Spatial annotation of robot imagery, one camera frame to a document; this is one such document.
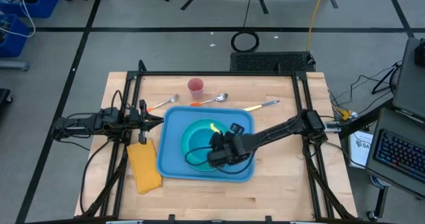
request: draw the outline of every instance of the orange handle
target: orange handle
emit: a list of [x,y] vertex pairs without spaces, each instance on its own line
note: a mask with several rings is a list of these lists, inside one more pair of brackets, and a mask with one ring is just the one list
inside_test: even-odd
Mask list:
[[194,103],[191,103],[191,106],[200,106],[202,104],[203,104],[202,102],[194,102]]

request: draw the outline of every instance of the pink cup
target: pink cup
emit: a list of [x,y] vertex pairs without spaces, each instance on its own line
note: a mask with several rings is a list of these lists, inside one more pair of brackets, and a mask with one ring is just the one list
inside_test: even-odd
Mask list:
[[194,99],[201,99],[204,91],[204,82],[200,78],[192,78],[187,83],[187,88]]

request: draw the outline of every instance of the knife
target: knife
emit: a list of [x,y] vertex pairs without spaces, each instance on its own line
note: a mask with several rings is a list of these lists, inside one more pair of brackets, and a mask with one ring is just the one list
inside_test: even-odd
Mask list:
[[245,111],[248,111],[248,112],[251,112],[251,111],[256,110],[258,108],[266,107],[266,106],[269,106],[269,105],[272,105],[272,104],[277,104],[279,102],[280,102],[280,100],[275,100],[275,101],[271,101],[271,102],[265,102],[265,103],[260,104],[260,105],[257,105],[257,106],[253,106],[253,107],[249,107],[249,108],[244,108],[244,110]]

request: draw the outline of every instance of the wooden table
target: wooden table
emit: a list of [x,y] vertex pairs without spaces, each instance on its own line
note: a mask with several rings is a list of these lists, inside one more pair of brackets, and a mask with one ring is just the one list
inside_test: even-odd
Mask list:
[[[123,90],[125,77],[125,72],[109,74],[102,108],[110,106],[115,90]],[[152,114],[163,117],[168,108],[192,102],[187,89],[190,78],[192,76],[143,76],[139,98],[144,99],[148,106],[154,106],[179,93],[181,96],[176,103],[152,111]],[[205,84],[205,99],[213,98],[221,92],[229,94],[227,102],[211,102],[205,106],[247,108],[265,101],[281,100],[279,104],[252,112],[256,132],[285,122],[297,114],[290,77],[203,76],[202,79]],[[313,108],[320,115],[331,116],[331,103],[323,73],[308,73],[308,83]],[[299,88],[305,106],[301,83]],[[157,146],[160,133],[161,126],[158,126],[147,133],[147,138],[151,138]],[[340,145],[337,134],[328,134],[328,138],[330,142]],[[133,132],[132,140],[137,142],[136,131]],[[106,137],[96,136],[92,142],[90,155],[105,141]],[[164,178],[163,187],[145,195],[137,193],[133,172],[128,164],[119,218],[168,219],[169,214],[175,214],[177,220],[261,221],[265,215],[271,215],[274,221],[313,220],[311,193],[301,145],[301,136],[289,136],[261,147],[256,152],[254,175],[246,183]],[[321,149],[331,190],[347,210],[357,216],[341,150],[328,145],[322,145]],[[111,150],[112,144],[96,155],[88,168],[83,197],[86,209],[105,185]],[[322,216],[326,216],[323,192],[319,186],[317,190]],[[113,190],[108,214],[112,213],[115,194]],[[79,213],[80,208],[77,204],[76,214]]]

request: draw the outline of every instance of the teal bowl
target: teal bowl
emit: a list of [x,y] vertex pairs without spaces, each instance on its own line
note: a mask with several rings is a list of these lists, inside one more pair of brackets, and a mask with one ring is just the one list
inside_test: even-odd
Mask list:
[[[214,124],[215,128],[220,130],[223,134],[228,131],[228,128],[224,124],[213,119],[201,119],[193,122],[187,126],[181,136],[181,152],[183,158],[185,158],[190,150],[210,146],[210,140],[214,134],[214,130],[211,129],[211,124]],[[192,164],[205,162],[209,151],[211,151],[210,148],[193,151],[187,156],[187,161]],[[196,166],[191,165],[191,167],[199,171],[214,171],[216,169],[211,167],[208,163]]]

